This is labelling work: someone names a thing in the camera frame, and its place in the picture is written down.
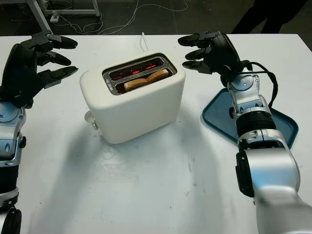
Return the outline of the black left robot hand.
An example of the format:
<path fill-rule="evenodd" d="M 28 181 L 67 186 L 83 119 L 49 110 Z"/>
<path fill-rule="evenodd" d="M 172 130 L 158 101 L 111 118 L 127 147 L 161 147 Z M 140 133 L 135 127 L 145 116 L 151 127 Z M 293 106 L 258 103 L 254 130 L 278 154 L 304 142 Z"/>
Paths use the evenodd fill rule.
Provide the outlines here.
<path fill-rule="evenodd" d="M 53 49 L 75 49 L 77 45 L 77 41 L 54 35 L 50 31 L 32 35 L 30 39 L 12 47 L 3 71 L 1 85 L 4 87 L 9 85 L 9 81 L 13 79 L 13 70 L 17 68 L 26 67 L 36 72 L 38 66 L 50 62 L 64 67 L 55 71 L 46 70 L 40 75 L 52 79 L 52 82 L 46 85 L 47 88 L 60 83 L 62 79 L 74 74 L 78 69 L 71 66 L 68 58 L 53 52 Z"/>

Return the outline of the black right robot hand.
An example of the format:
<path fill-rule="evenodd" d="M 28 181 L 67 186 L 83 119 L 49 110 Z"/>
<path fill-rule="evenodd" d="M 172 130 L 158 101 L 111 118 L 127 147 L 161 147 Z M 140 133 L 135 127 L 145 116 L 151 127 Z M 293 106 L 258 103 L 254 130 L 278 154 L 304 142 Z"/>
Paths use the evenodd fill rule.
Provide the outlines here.
<path fill-rule="evenodd" d="M 182 66 L 204 74 L 237 74 L 243 70 L 242 62 L 228 36 L 221 32 L 200 32 L 178 39 L 181 46 L 198 49 L 185 56 Z"/>

